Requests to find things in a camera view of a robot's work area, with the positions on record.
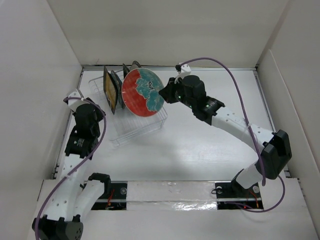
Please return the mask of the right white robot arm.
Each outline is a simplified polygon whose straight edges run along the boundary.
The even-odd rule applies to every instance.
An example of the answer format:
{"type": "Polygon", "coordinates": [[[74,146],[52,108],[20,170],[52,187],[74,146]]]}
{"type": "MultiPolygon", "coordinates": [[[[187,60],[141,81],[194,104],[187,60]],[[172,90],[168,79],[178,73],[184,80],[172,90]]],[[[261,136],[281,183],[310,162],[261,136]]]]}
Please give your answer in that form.
{"type": "Polygon", "coordinates": [[[179,80],[171,77],[159,94],[168,104],[180,102],[189,107],[198,120],[231,134],[258,154],[258,160],[231,181],[231,191],[237,197],[242,197],[263,178],[276,179],[292,158],[289,135],[284,130],[273,132],[246,123],[223,102],[208,96],[204,82],[196,75],[179,80]]]}

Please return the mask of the square black floral plate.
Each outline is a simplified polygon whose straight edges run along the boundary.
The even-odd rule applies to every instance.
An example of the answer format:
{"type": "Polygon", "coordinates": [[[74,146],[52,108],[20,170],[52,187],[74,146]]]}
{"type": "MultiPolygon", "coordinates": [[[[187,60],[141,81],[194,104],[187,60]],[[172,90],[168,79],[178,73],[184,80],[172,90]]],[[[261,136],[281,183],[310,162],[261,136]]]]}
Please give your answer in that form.
{"type": "Polygon", "coordinates": [[[115,84],[116,84],[118,103],[120,104],[120,107],[122,109],[125,109],[126,105],[125,105],[123,97],[122,97],[122,85],[123,85],[123,82],[121,81],[121,79],[118,76],[118,74],[113,70],[111,71],[111,76],[114,79],[115,84]]]}

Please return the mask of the round brown-rimmed beige plate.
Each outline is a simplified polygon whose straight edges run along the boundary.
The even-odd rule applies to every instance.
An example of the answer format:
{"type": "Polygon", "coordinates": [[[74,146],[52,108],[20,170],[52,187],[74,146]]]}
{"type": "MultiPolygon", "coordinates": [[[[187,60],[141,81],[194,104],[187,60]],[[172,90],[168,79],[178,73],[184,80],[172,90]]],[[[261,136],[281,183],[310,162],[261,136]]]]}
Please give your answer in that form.
{"type": "Polygon", "coordinates": [[[142,67],[141,64],[138,61],[134,60],[130,66],[130,71],[133,71],[141,67],[142,67]]]}

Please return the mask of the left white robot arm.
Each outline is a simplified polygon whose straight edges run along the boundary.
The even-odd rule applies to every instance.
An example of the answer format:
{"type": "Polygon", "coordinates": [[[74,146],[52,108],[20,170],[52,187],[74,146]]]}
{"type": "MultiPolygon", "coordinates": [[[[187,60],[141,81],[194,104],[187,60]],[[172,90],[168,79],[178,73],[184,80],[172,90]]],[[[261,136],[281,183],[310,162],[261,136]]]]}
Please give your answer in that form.
{"type": "Polygon", "coordinates": [[[105,112],[90,98],[66,97],[75,126],[65,148],[64,163],[56,186],[44,200],[33,220],[37,240],[79,240],[84,220],[96,200],[111,194],[110,177],[95,173],[85,182],[84,175],[93,154],[102,143],[107,127],[105,112]]]}

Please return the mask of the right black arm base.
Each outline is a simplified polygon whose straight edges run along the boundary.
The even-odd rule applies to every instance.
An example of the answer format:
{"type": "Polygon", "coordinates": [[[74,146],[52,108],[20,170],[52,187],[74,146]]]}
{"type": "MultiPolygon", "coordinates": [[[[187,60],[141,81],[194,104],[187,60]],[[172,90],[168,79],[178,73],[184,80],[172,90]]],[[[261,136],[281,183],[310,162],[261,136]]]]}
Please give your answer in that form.
{"type": "Polygon", "coordinates": [[[259,184],[256,183],[249,189],[236,192],[232,189],[231,182],[218,181],[214,184],[211,194],[216,197],[218,210],[262,210],[264,208],[259,184]]]}

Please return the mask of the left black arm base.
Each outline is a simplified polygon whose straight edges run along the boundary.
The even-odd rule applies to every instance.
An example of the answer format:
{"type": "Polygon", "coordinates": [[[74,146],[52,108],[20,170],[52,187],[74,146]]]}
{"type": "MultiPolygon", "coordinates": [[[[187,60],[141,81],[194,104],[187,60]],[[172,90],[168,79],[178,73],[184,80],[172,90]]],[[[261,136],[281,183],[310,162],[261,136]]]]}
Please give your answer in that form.
{"type": "Polygon", "coordinates": [[[96,200],[93,211],[122,211],[127,209],[127,181],[112,181],[109,194],[103,195],[96,200]]]}

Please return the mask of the round beige tree-pattern plate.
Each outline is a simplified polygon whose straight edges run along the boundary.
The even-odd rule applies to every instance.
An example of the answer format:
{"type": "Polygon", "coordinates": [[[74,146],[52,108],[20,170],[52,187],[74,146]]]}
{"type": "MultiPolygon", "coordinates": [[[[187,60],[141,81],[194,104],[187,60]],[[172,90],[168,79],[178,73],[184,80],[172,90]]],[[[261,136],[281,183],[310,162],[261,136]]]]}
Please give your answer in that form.
{"type": "Polygon", "coordinates": [[[127,76],[127,74],[130,72],[130,69],[127,67],[126,64],[122,64],[122,72],[123,72],[123,78],[125,79],[125,77],[127,76]]]}

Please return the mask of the square black yellow plate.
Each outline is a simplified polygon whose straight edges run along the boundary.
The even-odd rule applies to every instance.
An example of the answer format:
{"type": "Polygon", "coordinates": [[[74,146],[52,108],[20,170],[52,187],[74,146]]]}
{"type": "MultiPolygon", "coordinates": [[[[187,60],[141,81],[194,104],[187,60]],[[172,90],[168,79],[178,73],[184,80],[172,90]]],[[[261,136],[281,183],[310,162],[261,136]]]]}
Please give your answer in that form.
{"type": "Polygon", "coordinates": [[[110,110],[114,115],[118,103],[118,90],[115,80],[113,79],[106,66],[104,66],[103,68],[103,92],[105,94],[110,110]]]}

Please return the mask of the round red teal floral plate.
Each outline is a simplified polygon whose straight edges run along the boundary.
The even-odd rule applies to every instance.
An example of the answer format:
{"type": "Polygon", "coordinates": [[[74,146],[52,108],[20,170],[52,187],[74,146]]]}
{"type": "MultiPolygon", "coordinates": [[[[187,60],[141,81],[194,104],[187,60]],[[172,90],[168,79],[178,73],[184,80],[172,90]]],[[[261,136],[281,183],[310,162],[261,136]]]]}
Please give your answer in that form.
{"type": "Polygon", "coordinates": [[[164,88],[160,77],[148,68],[131,70],[124,78],[121,96],[130,112],[139,117],[151,117],[158,113],[164,99],[159,91],[164,88]]]}

